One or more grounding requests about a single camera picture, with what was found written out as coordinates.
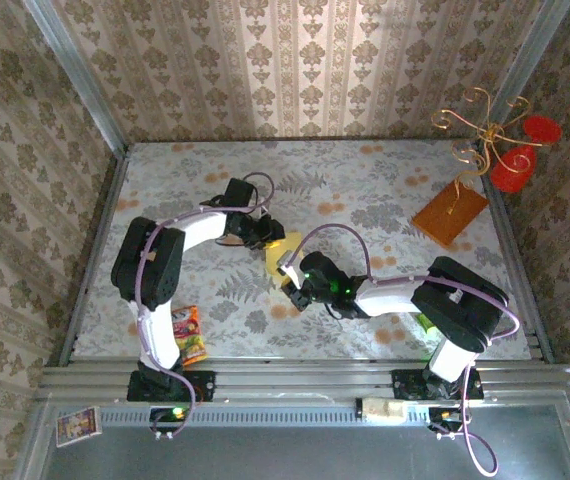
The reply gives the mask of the floral table cover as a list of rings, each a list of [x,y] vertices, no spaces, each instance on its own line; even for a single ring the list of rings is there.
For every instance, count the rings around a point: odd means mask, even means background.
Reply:
[[[350,275],[422,274],[447,255],[510,289],[491,214],[443,248],[411,224],[460,171],[436,140],[148,143],[133,146],[102,257],[88,293],[76,357],[137,356],[135,318],[110,273],[132,219],[163,221],[247,177],[302,253],[318,250]],[[211,357],[428,358],[439,334],[409,314],[334,319],[322,305],[299,312],[265,269],[262,252],[202,244],[184,256],[173,306],[196,306]]]

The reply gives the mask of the small circuit board with LED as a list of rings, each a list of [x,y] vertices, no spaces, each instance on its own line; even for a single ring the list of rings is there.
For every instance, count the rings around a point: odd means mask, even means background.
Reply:
[[[460,408],[442,408],[442,407],[429,407],[428,408],[428,426],[427,428],[442,435],[457,435],[463,432],[463,420],[467,423],[471,421],[471,413],[467,412],[462,415]]]
[[[152,407],[149,413],[150,426],[153,428],[178,428],[184,423],[188,413],[188,407]]]

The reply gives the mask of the aluminium rail frame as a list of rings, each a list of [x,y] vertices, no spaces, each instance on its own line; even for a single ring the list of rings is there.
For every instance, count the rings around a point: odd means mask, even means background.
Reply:
[[[109,203],[101,226],[100,253],[92,266],[93,281],[109,233],[113,210],[126,175],[128,158],[117,178],[117,194]],[[570,367],[548,360],[548,345],[541,332],[524,272],[513,253],[514,242],[500,203],[492,200],[486,210],[499,238],[510,289],[505,290],[521,319],[520,331],[495,344],[477,363],[487,403],[555,402],[570,398]],[[75,317],[74,332],[81,331],[89,290],[83,294]],[[129,375],[137,356],[76,357],[68,366],[50,368],[38,392],[40,399],[58,405],[120,405],[125,401]],[[427,359],[353,359],[280,357],[223,357],[209,359],[202,368],[216,375],[214,400],[218,404],[296,406],[343,406],[358,397],[389,397],[391,372],[420,368]]]

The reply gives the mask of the fruit candy bag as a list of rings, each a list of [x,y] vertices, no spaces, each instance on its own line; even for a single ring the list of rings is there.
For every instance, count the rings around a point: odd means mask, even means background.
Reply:
[[[184,366],[205,360],[208,357],[202,336],[199,313],[196,306],[187,306],[171,311],[175,342],[180,350]]]

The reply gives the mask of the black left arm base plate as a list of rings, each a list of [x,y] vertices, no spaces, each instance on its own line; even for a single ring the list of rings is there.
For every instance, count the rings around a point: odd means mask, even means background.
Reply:
[[[188,371],[185,379],[192,385],[195,401],[211,402],[216,388],[214,371]],[[188,387],[173,376],[155,370],[135,370],[127,388],[129,402],[187,402],[191,400]]]

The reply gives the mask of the red disc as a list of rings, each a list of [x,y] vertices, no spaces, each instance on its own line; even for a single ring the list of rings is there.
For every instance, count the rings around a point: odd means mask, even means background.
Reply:
[[[514,147],[504,153],[490,174],[492,184],[505,193],[517,193],[530,179],[536,166],[533,146]]]
[[[524,133],[534,143],[542,145],[554,144],[562,137],[561,126],[556,121],[546,116],[529,116],[524,120],[522,128]]]

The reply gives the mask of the orange wooden base board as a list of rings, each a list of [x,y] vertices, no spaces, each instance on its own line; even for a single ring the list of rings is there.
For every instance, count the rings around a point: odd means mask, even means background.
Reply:
[[[488,204],[474,189],[452,181],[411,219],[411,224],[438,245],[449,247]]]

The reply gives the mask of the white tape wrapped block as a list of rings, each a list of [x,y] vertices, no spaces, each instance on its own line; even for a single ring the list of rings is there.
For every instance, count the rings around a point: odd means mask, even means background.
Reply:
[[[401,425],[407,418],[407,407],[402,400],[383,397],[356,399],[357,417],[367,422]]]

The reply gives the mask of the grey metal floor sheet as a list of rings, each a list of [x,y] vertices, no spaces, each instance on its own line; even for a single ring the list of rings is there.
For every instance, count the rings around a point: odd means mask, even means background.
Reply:
[[[427,427],[104,427],[58,448],[59,410],[31,428],[11,480],[570,480],[570,408],[472,409],[472,439]]]

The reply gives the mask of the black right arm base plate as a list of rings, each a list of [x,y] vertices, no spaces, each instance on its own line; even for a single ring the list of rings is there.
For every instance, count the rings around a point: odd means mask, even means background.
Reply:
[[[427,369],[396,369],[391,372],[394,398],[400,400],[460,400],[464,375],[448,382]]]

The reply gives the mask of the small picture card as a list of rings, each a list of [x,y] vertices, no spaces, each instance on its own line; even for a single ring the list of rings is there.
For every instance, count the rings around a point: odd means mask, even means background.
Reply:
[[[56,419],[56,446],[65,447],[102,433],[99,407],[64,414]]]

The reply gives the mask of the grey metal corner post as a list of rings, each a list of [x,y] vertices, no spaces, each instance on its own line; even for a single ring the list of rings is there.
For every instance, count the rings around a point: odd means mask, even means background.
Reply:
[[[123,161],[127,152],[124,133],[110,111],[107,95],[101,91],[89,61],[83,58],[80,47],[56,11],[53,0],[24,0],[24,3],[102,138],[117,160]]]
[[[516,58],[494,97],[490,119],[502,122],[509,116],[508,102],[521,95],[559,25],[570,10],[570,0],[544,0],[524,38]]]

